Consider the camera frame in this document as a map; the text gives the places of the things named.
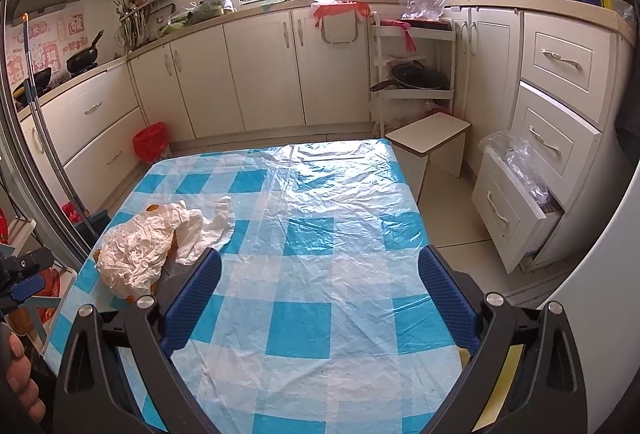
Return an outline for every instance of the trash can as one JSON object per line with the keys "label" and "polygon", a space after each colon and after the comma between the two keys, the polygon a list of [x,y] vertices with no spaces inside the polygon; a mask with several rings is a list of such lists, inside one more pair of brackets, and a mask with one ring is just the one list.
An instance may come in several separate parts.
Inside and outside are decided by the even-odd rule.
{"label": "trash can", "polygon": [[164,123],[155,123],[133,137],[133,148],[141,161],[153,165],[171,157],[169,137]]}

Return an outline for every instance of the blue gripper pad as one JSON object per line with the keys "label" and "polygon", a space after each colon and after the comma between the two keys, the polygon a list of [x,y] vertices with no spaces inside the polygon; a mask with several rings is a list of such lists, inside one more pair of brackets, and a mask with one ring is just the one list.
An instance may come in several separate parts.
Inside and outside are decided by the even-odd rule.
{"label": "blue gripper pad", "polygon": [[222,259],[213,248],[200,262],[164,315],[160,347],[171,357],[186,344],[222,276]]}
{"label": "blue gripper pad", "polygon": [[440,259],[428,247],[418,256],[418,274],[453,341],[471,354],[480,347],[478,316]]}

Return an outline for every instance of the cooking pot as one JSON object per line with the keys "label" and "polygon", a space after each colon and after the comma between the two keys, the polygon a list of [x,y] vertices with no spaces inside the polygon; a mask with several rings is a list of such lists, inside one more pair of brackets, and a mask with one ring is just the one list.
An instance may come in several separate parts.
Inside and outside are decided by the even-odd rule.
{"label": "cooking pot", "polygon": [[98,43],[98,40],[102,38],[102,35],[104,35],[104,29],[94,38],[90,47],[76,52],[76,54],[69,58],[66,61],[66,70],[71,74],[77,74],[86,68],[92,67],[98,59],[98,48],[95,47],[95,45]]}
{"label": "cooking pot", "polygon": [[398,64],[391,69],[391,80],[381,81],[371,87],[371,92],[383,90],[392,85],[399,85],[404,88],[428,88],[443,89],[449,85],[449,80],[439,70],[425,67],[420,62],[405,62]]}

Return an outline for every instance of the human hand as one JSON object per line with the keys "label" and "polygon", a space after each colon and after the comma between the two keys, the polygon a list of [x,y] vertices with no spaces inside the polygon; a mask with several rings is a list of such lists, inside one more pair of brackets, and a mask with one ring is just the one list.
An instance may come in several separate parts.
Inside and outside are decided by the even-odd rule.
{"label": "human hand", "polygon": [[9,336],[9,349],[14,359],[6,371],[7,383],[31,419],[40,423],[44,417],[45,406],[38,397],[38,386],[31,379],[31,362],[24,356],[24,346],[13,333]]}

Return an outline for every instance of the blue checkered tablecloth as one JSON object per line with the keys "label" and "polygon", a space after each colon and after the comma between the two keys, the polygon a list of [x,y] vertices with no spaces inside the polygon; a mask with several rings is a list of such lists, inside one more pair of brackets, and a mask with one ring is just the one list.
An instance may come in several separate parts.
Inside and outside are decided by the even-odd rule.
{"label": "blue checkered tablecloth", "polygon": [[[223,434],[419,433],[461,372],[417,273],[424,225],[385,140],[202,154],[153,166],[112,226],[183,199],[236,214],[223,273],[172,360]],[[56,318],[58,370],[79,306],[120,309],[87,260]],[[127,377],[163,428],[129,350]]]}

